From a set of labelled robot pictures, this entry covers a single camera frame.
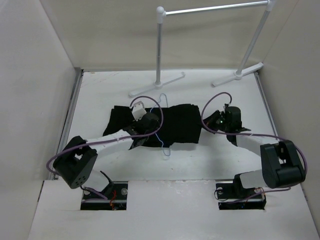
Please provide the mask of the white metal clothes rack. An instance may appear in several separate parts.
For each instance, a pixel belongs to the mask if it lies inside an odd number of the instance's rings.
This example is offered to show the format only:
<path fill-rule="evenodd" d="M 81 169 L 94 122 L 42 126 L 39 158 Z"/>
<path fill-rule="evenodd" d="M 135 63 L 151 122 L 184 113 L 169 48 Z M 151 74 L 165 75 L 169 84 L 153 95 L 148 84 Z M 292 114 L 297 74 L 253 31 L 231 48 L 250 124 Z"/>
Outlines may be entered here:
<path fill-rule="evenodd" d="M 182 10 L 173 10 L 166 11 L 162 6 L 157 7 L 156 9 L 156 23 L 157 23 L 157 38 L 156 38 L 156 74 L 155 74 L 155 82 L 152 85 L 148 85 L 142 88 L 138 88 L 136 90 L 132 90 L 128 93 L 128 96 L 133 98 L 140 96 L 142 94 L 148 93 L 150 91 L 161 89 L 164 86 L 172 84 L 178 80 L 183 79 L 186 74 L 184 72 L 181 73 L 181 76 L 171 79 L 171 80 L 161 80 L 161 59 L 162 59 L 162 36 L 163 36 L 163 23 L 165 17 L 175 16 L 175 15 L 185 15 L 192 13 L 200 13 L 200 12 L 212 12 L 212 11 L 220 11 L 220 10 L 229 10 L 229 9 L 241 9 L 241 8 L 253 8 L 253 7 L 261 7 L 265 6 L 264 13 L 259 21 L 259 24 L 255 30 L 255 33 L 249 43 L 249 46 L 241 60 L 238 68 L 230 75 L 215 79 L 211 82 L 212 87 L 218 87 L 232 81 L 239 81 L 243 77 L 260 70 L 264 64 L 259 62 L 250 67 L 245 67 L 253 49 L 256 45 L 256 42 L 262 32 L 262 29 L 273 10 L 276 4 L 275 0 L 258 0 L 253 2 L 243 2 L 243 3 L 235 3 L 235 4 L 226 4 L 226 5 L 217 5 L 217 6 L 208 6 L 208 7 L 200 7 L 200 8 L 190 8 L 190 9 L 182 9 Z"/>

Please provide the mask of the black trousers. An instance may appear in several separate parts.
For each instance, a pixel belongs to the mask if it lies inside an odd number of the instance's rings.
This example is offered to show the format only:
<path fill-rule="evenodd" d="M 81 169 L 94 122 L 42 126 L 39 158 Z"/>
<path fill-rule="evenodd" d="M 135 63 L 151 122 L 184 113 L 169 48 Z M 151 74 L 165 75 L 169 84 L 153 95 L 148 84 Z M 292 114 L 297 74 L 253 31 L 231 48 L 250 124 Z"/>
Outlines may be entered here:
<path fill-rule="evenodd" d="M 174 143 L 197 144 L 199 142 L 202 122 L 200 110 L 197 105 L 179 104 L 164 107 L 162 111 L 164 122 L 157 134 L 164 142 L 165 148 L 170 147 Z M 111 109 L 109 122 L 102 135 L 106 136 L 116 133 L 129 126 L 133 120 L 134 117 L 128 106 L 116 105 Z M 154 134 L 145 141 L 143 146 L 160 148 L 161 144 Z"/>

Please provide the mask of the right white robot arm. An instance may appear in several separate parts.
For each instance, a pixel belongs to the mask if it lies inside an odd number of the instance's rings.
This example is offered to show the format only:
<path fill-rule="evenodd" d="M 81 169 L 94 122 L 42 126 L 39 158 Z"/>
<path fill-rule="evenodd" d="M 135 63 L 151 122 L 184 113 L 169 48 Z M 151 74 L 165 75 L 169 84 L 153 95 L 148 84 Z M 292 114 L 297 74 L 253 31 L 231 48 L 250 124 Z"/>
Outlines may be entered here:
<path fill-rule="evenodd" d="M 290 189 L 305 181 L 306 162 L 300 159 L 295 144 L 269 134 L 252 133 L 243 127 L 241 110 L 226 104 L 223 111 L 216 110 L 201 122 L 205 130 L 225 135 L 234 146 L 256 154 L 261 161 L 259 170 L 234 176 L 232 192 L 236 198 L 262 195 L 264 188 L 273 191 Z"/>

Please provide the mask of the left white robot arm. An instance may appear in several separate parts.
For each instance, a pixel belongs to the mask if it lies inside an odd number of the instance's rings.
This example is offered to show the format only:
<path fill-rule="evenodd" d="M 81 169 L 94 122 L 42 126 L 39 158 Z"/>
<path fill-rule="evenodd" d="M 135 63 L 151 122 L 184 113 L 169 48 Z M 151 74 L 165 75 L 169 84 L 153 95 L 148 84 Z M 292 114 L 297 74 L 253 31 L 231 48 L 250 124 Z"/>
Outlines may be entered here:
<path fill-rule="evenodd" d="M 111 181 L 94 169 L 96 161 L 143 145 L 162 125 L 162 117 L 147 112 L 115 133 L 94 139 L 73 137 L 52 166 L 71 189 L 91 188 L 100 199 L 108 199 L 112 195 Z"/>

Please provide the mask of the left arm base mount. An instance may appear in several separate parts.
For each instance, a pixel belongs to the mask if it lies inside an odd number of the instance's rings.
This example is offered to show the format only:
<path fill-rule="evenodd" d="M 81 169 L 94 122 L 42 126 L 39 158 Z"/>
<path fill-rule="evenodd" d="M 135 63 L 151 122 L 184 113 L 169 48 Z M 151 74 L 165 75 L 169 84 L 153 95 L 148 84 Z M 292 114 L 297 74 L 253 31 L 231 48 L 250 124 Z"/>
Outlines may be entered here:
<path fill-rule="evenodd" d="M 115 181 L 102 191 L 83 189 L 80 203 L 82 211 L 125 211 L 127 209 L 129 183 Z"/>

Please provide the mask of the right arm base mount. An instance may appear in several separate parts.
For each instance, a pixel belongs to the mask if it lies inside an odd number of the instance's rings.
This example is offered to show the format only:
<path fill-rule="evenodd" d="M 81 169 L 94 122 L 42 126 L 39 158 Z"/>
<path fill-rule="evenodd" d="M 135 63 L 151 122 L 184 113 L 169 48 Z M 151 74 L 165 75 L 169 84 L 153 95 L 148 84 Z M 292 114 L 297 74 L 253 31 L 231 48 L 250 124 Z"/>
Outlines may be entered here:
<path fill-rule="evenodd" d="M 262 188 L 243 188 L 231 182 L 215 184 L 214 197 L 219 210 L 264 210 L 267 199 Z"/>

